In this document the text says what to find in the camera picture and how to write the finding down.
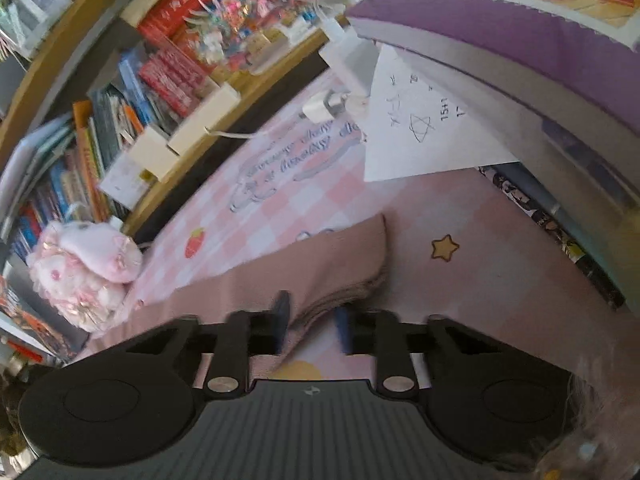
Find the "purple and pink sweater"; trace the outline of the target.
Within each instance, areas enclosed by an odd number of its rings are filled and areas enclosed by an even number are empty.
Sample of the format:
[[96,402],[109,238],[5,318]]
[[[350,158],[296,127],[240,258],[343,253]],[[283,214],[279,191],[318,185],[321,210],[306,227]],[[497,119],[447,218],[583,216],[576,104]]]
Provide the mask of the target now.
[[282,350],[276,356],[250,360],[250,377],[265,378],[332,310],[370,297],[386,279],[387,261],[385,217],[377,214],[178,288],[163,300],[133,310],[127,321],[104,335],[90,339],[80,356],[87,359],[174,318],[191,315],[204,324],[214,324],[235,311],[267,310],[279,292],[287,292],[291,313]]

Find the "pink white bunny plush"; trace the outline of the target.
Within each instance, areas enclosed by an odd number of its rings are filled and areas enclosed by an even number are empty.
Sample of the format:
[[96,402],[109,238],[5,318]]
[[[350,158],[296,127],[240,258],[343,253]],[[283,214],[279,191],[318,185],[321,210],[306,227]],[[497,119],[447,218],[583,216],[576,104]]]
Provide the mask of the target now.
[[108,223],[52,221],[27,256],[35,292],[87,333],[114,323],[142,270],[138,245]]

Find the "white charger plug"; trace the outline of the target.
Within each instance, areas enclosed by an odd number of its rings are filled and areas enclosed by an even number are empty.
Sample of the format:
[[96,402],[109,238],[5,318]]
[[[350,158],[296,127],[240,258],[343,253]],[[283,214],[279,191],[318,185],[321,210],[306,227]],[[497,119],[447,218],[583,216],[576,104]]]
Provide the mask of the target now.
[[348,92],[326,90],[316,93],[303,106],[302,114],[314,124],[337,118],[346,110]]

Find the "stack of books right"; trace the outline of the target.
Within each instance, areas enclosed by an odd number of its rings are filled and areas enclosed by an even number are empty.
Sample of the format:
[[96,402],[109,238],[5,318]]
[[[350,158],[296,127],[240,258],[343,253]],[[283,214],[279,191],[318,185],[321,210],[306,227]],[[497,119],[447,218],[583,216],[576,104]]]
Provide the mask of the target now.
[[362,0],[356,33],[488,126],[639,307],[639,0]]

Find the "Harry Potter book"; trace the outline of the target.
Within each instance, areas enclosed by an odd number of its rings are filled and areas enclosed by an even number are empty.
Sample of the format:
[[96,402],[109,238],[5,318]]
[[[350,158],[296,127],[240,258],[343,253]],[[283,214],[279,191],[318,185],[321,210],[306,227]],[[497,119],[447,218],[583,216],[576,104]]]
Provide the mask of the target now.
[[1,278],[1,312],[62,361],[77,356],[88,339],[37,294],[21,296],[5,278]]

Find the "colourful toy bouquet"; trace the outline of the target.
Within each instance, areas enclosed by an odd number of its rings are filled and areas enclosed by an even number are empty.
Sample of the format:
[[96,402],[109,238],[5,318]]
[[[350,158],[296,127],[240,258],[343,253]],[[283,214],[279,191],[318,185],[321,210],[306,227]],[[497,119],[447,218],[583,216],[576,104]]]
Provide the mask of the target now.
[[203,66],[238,70],[271,40],[269,29],[299,18],[317,21],[314,0],[196,0],[198,7],[184,19],[189,52]]

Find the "small white box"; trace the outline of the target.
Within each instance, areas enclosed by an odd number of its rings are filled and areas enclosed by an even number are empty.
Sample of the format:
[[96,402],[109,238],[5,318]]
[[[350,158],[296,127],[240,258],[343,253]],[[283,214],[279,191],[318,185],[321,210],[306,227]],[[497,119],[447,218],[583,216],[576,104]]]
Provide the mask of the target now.
[[128,210],[134,210],[155,182],[155,177],[121,152],[108,167],[99,189]]

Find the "flat beige box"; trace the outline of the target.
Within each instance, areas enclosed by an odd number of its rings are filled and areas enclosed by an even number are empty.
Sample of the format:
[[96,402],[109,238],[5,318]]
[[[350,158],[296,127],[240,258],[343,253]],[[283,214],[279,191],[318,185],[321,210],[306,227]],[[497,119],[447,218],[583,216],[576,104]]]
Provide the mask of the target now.
[[184,155],[202,136],[213,129],[241,102],[241,95],[226,82],[201,100],[196,109],[180,124],[167,143],[168,148]]

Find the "white paper note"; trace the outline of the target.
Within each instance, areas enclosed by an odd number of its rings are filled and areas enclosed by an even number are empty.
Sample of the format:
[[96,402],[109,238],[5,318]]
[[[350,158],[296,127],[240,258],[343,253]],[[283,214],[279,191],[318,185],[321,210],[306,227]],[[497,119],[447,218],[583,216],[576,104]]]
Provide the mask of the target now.
[[367,182],[516,161],[487,128],[390,46],[378,56],[361,130]]

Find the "wooden bookshelf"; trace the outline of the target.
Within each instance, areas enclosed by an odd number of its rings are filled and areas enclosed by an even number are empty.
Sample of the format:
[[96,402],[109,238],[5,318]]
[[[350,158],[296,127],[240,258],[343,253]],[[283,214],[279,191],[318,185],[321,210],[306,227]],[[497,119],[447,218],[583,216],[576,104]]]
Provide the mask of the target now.
[[74,0],[1,126],[1,237],[70,208],[148,242],[241,144],[267,96],[322,72],[320,0]]

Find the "red boxed book set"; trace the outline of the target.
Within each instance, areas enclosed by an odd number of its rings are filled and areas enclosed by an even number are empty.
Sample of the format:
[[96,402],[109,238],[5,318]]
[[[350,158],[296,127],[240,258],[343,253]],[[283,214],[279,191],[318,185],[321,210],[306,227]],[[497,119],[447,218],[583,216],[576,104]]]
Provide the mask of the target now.
[[204,2],[158,0],[138,25],[153,46],[138,75],[180,118],[189,116],[216,88],[210,78],[213,67],[196,56],[198,35],[190,32],[188,24],[203,10]]

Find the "beige wooden pen holder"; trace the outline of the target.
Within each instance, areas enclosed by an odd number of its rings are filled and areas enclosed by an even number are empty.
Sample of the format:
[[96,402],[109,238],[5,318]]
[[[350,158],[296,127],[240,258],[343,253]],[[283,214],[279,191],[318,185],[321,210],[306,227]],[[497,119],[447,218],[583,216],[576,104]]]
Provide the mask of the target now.
[[168,146],[163,131],[153,124],[147,125],[138,135],[128,155],[159,181],[167,178],[179,160],[179,155]]

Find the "row of colourful books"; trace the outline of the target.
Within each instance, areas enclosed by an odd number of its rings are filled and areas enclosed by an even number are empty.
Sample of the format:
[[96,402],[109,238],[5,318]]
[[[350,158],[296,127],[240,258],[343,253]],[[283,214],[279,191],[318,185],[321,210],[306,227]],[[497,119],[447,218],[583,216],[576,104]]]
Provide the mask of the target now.
[[65,114],[24,137],[1,171],[1,255],[25,259],[52,221],[125,220],[130,213],[99,189],[108,167],[143,129],[171,114],[139,77],[153,47],[116,52],[106,81]]

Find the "pink checkered desk mat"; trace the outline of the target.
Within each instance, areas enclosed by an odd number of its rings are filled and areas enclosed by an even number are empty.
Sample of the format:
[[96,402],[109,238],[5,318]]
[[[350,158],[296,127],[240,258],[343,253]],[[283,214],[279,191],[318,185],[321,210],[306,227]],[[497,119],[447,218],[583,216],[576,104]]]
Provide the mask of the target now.
[[[454,318],[638,402],[638,318],[612,310],[484,174],[364,182],[357,127],[346,119],[314,127],[298,118],[299,107],[293,100],[234,152],[155,237],[125,321],[178,288],[382,214],[386,279],[356,306],[409,323]],[[369,358],[341,352],[334,310],[267,377],[370,377]]]

